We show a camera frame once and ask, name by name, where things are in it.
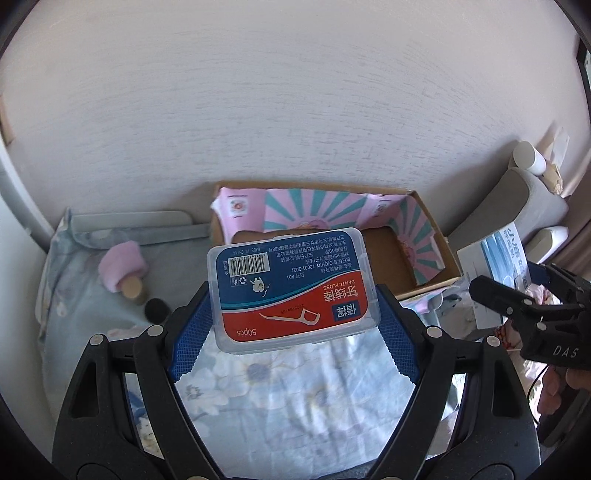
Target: barcode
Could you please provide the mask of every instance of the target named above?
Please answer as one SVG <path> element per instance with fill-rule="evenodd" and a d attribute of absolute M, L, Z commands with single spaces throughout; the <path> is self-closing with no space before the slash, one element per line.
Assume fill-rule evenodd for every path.
<path fill-rule="evenodd" d="M 231 277 L 271 271 L 267 252 L 262 254 L 244 255 L 244 257 L 228 258 L 228 266 L 230 267 Z"/>

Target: brown curtain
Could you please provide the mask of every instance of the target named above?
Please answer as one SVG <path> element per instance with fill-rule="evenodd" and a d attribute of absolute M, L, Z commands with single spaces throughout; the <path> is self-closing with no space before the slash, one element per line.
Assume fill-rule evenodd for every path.
<path fill-rule="evenodd" d="M 591 170 L 587 170 L 572 196 L 563 225 L 569 238 L 551 261 L 591 280 Z"/>

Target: white box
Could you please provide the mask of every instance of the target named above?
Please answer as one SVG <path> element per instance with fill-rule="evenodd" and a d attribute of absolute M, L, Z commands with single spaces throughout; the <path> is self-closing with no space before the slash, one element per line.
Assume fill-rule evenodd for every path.
<path fill-rule="evenodd" d="M 531 283 L 523 246 L 513 222 L 458 250 L 457 257 L 469 281 L 484 275 L 521 292 Z M 477 302 L 473 304 L 479 329 L 498 327 L 505 322 L 503 315 Z"/>

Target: blue gripper pad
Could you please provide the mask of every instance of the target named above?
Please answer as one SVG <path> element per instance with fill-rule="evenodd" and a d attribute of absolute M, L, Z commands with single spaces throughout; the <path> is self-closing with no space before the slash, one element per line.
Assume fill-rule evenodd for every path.
<path fill-rule="evenodd" d="M 208 293 L 174 344 L 173 360 L 168 367 L 168 373 L 174 382 L 178 382 L 181 375 L 189 373 L 193 369 L 203 342 L 205 342 L 209 330 L 212 329 L 212 324 L 212 302 Z"/>
<path fill-rule="evenodd" d="M 379 311 L 382 314 L 378 329 L 384 339 L 384 343 L 388 347 L 398 371 L 416 384 L 421 374 L 415 357 L 414 344 L 408 337 L 397 315 L 390 308 L 390 305 L 388 305 L 388 302 L 379 290 L 378 303 Z"/>

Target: textured wallpaper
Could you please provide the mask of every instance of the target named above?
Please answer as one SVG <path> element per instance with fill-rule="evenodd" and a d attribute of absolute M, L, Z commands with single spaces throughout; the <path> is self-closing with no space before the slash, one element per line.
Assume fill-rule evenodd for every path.
<path fill-rule="evenodd" d="M 0 61 L 10 154 L 54 225 L 209 217 L 220 179 L 409 187 L 444 231 L 554 122 L 590 142 L 553 0 L 41 0 Z"/>

